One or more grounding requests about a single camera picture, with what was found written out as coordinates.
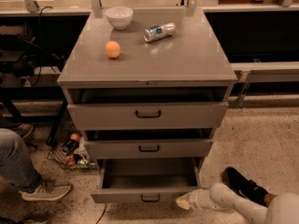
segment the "soda can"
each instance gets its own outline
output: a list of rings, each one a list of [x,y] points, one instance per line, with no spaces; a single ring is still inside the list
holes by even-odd
[[[151,26],[144,30],[143,37],[146,42],[163,39],[176,32],[176,25],[173,22],[166,22],[158,26]]]
[[[77,147],[78,147],[78,142],[76,142],[75,140],[71,139],[71,140],[69,140],[67,143],[65,143],[62,146],[62,152],[64,154],[68,154],[71,151],[74,151]]]

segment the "open drawer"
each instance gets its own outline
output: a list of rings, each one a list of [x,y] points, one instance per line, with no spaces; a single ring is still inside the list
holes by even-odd
[[[199,188],[195,158],[98,161],[99,184],[92,192],[96,203],[173,202]]]
[[[213,144],[210,133],[211,129],[97,131],[84,145],[95,160],[205,157]]]
[[[79,130],[220,127],[227,103],[69,105]]]

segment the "gray tabletop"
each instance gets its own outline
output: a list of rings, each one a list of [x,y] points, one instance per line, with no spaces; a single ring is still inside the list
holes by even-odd
[[[134,8],[131,24],[118,31],[104,15],[92,13],[58,82],[235,81],[235,73],[202,9],[197,7]],[[145,28],[172,21],[177,30],[165,39],[145,42]],[[109,59],[106,42],[121,45]]]

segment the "drawer handle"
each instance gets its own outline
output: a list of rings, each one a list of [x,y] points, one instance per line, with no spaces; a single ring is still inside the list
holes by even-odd
[[[157,203],[160,201],[160,195],[144,196],[141,194],[141,201],[144,203]]]
[[[158,110],[157,112],[140,112],[136,110],[135,115],[141,119],[155,119],[159,118],[161,116],[161,113],[161,110]]]
[[[157,147],[142,147],[139,146],[140,152],[158,152],[160,150],[160,146]]]

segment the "bowl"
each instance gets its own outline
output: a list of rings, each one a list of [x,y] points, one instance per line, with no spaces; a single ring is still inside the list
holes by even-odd
[[[123,30],[131,23],[133,13],[129,7],[112,7],[106,10],[105,15],[115,29]]]

